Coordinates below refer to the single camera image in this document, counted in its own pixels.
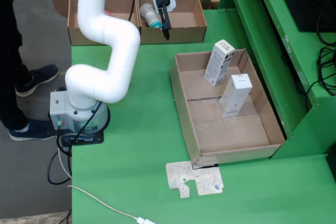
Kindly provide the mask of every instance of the blue sneaker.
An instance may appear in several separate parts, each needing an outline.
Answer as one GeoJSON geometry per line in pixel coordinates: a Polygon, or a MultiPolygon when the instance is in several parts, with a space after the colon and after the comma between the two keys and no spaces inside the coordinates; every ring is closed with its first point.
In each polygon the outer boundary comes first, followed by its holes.
{"type": "Polygon", "coordinates": [[[59,72],[57,65],[47,65],[40,69],[30,71],[33,80],[24,86],[16,86],[15,91],[19,97],[27,97],[31,95],[38,86],[54,80],[59,72]]]}
{"type": "Polygon", "coordinates": [[[50,131],[49,121],[29,119],[28,130],[26,132],[16,132],[14,130],[9,130],[9,137],[15,141],[27,141],[49,140],[55,136],[50,131]]]}

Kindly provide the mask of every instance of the person's leg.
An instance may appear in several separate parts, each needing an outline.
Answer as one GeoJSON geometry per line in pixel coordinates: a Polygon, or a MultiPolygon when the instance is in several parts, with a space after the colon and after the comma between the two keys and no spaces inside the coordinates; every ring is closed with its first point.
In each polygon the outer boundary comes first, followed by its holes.
{"type": "Polygon", "coordinates": [[[49,121],[28,119],[18,108],[16,88],[31,94],[38,85],[53,79],[58,67],[49,65],[28,71],[18,51],[22,38],[16,26],[13,0],[0,0],[0,7],[0,120],[13,140],[51,139],[54,136],[49,121]]]}
{"type": "Polygon", "coordinates": [[[16,27],[13,0],[0,0],[0,120],[10,130],[27,126],[28,119],[16,104],[15,84],[31,81],[18,48],[22,44],[16,27]]]}

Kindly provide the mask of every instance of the gray floor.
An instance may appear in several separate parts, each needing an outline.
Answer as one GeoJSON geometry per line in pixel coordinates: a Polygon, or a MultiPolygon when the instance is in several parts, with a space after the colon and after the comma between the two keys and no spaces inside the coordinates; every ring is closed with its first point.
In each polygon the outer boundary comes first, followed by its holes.
{"type": "MultiPolygon", "coordinates": [[[[38,215],[38,216],[0,220],[0,224],[59,224],[67,216],[68,216],[68,212],[59,212],[56,214],[38,215]]],[[[68,222],[70,224],[72,223],[71,216],[69,217],[68,222]]]]}
{"type": "MultiPolygon", "coordinates": [[[[15,0],[14,8],[23,36],[20,52],[27,67],[56,63],[64,73],[71,63],[66,19],[56,13],[51,0],[15,0]]],[[[64,85],[62,74],[31,97],[18,99],[19,107],[30,118],[46,120],[50,91],[64,85]]],[[[46,168],[55,150],[55,140],[14,142],[0,124],[0,219],[70,209],[70,191],[66,186],[52,186],[46,179],[46,168]]],[[[65,178],[59,162],[55,162],[52,176],[54,180],[65,178]]]]}

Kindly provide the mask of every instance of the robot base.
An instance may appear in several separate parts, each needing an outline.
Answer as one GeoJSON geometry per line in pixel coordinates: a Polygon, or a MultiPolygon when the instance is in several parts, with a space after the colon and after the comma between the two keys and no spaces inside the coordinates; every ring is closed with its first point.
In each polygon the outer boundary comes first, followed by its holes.
{"type": "Polygon", "coordinates": [[[67,91],[52,92],[49,118],[55,135],[58,135],[57,141],[61,139],[64,147],[102,143],[103,131],[110,122],[110,111],[105,103],[99,104],[97,102],[91,108],[79,110],[70,104],[67,91]],[[86,124],[93,113],[94,117],[86,124]]]}

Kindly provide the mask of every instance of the small white box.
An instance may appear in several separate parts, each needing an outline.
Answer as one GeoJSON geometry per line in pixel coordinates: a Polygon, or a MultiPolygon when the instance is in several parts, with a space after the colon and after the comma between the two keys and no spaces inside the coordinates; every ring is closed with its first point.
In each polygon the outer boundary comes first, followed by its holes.
{"type": "Polygon", "coordinates": [[[234,51],[235,48],[223,39],[215,44],[204,74],[204,78],[212,86],[223,81],[234,51]]]}
{"type": "Polygon", "coordinates": [[[248,74],[235,74],[230,77],[224,94],[219,101],[222,117],[236,116],[246,101],[252,84],[248,74]]]}

